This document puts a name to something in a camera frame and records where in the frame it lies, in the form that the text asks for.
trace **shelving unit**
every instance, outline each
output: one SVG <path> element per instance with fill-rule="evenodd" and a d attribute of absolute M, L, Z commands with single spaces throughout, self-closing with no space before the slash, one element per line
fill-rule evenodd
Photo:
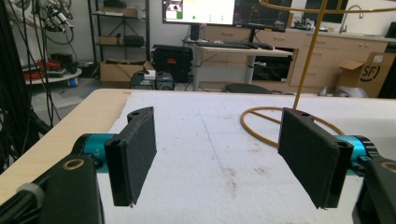
<path fill-rule="evenodd" d="M 93 49 L 93 58 L 95 63 L 99 63 L 98 61 L 98 53 L 100 55 L 100 62 L 105 60 L 104 52 L 107 48 L 119 48 L 123 50 L 122 57 L 124 59 L 128 59 L 128 49 L 142 49 L 146 54 L 146 60 L 150 61 L 150 43 L 149 43 L 149 0 L 145 1 L 145 14 L 146 18 L 138 19 L 127 16 L 115 16 L 115 15 L 106 15 L 105 13 L 101 13 L 101 8 L 99 6 L 99 0 L 88 0 L 88 10 L 90 14 L 90 25 L 91 25 L 91 37 L 92 37 L 92 49 Z M 115 26 L 115 28 L 110 32 L 104 34 L 103 32 L 103 23 L 102 20 L 119 20 L 120 23 Z M 123 44 L 118 45 L 103 45 L 99 43 L 99 36 L 102 35 L 113 35 L 116 31 L 120 31 L 120 38 L 123 38 L 125 35 L 129 33 L 133 33 L 134 35 L 141 35 L 136 29 L 130 24 L 130 21 L 133 22 L 143 22 L 145 24 L 145 42 L 143 47 L 129 47 Z"/>

